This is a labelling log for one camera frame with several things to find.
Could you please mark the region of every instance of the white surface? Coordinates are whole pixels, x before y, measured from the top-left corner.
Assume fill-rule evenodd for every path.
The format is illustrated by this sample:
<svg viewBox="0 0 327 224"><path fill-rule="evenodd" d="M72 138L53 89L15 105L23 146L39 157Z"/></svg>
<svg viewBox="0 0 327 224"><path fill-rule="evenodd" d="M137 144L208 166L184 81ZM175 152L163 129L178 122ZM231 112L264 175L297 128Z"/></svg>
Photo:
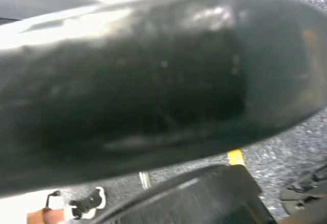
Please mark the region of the white surface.
<svg viewBox="0 0 327 224"><path fill-rule="evenodd" d="M42 190L2 198L0 199L2 223L26 224L27 213L45 208L47 196L54 191L54 189ZM51 197L50 207L52 209L61 209L63 207L63 202L60 197Z"/></svg>

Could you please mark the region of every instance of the gray carpet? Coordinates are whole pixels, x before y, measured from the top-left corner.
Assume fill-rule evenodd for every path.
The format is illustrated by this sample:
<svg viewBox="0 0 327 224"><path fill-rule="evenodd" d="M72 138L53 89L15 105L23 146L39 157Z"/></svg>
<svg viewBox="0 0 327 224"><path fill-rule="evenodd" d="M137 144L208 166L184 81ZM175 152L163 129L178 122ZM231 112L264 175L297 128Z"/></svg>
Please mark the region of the gray carpet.
<svg viewBox="0 0 327 224"><path fill-rule="evenodd" d="M301 0L327 12L327 0ZM264 190L262 200L276 218L286 214L279 201L280 189L327 160L327 111L283 134L243 148L247 168ZM214 163L228 163L226 155L189 162L150 172L154 184L177 174ZM94 187L104 186L108 205L114 206L142 191L138 175L111 179L64 190L65 199L87 195Z"/></svg>

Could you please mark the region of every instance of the sneaker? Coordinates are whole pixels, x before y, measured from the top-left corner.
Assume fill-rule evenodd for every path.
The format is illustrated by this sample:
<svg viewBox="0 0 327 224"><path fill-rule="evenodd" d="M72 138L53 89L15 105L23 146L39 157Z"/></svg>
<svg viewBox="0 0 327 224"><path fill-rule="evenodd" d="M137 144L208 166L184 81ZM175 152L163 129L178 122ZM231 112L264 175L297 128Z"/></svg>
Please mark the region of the sneaker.
<svg viewBox="0 0 327 224"><path fill-rule="evenodd" d="M97 209L103 209L106 206L106 195L103 187L97 187L86 198L72 200L69 202L74 219L91 219L94 217Z"/></svg>

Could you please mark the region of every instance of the black object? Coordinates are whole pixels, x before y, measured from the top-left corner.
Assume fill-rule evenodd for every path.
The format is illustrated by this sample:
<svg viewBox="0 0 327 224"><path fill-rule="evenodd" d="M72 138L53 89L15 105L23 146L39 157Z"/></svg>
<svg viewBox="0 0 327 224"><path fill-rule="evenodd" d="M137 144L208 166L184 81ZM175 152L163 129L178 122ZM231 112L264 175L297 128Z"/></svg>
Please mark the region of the black object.
<svg viewBox="0 0 327 224"><path fill-rule="evenodd" d="M88 213L91 210L94 210L93 214L95 214L95 209L103 209L105 207L106 202L104 189L102 187L97 187L95 190L91 192L90 195L81 198L79 200L69 201L70 206L74 206L72 209L74 219L82 219L83 213Z"/></svg>
<svg viewBox="0 0 327 224"><path fill-rule="evenodd" d="M59 190L54 191L53 193L48 194L47 197L47 201L45 202L45 207L49 207L50 197L57 197L61 196L61 192Z"/></svg>
<svg viewBox="0 0 327 224"><path fill-rule="evenodd" d="M313 202L307 208L279 220L279 224L325 224L327 222L327 198Z"/></svg>
<svg viewBox="0 0 327 224"><path fill-rule="evenodd" d="M327 165L288 184L280 193L282 207L295 214L327 197Z"/></svg>
<svg viewBox="0 0 327 224"><path fill-rule="evenodd" d="M261 192L244 166L208 166L153 186L91 223L276 223Z"/></svg>
<svg viewBox="0 0 327 224"><path fill-rule="evenodd" d="M292 0L140 0L2 26L0 194L215 155L295 125L326 104L326 22Z"/></svg>

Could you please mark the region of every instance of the yellow tag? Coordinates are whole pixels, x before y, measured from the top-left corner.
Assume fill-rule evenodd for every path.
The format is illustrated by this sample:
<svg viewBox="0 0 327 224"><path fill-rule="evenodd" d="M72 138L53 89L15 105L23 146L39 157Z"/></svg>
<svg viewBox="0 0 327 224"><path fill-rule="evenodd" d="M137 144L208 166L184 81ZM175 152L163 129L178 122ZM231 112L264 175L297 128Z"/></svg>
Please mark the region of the yellow tag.
<svg viewBox="0 0 327 224"><path fill-rule="evenodd" d="M242 151L239 149L229 151L227 153L227 156L228 159L230 160L230 165L242 164L245 166L245 164L244 163L243 155L242 154Z"/></svg>

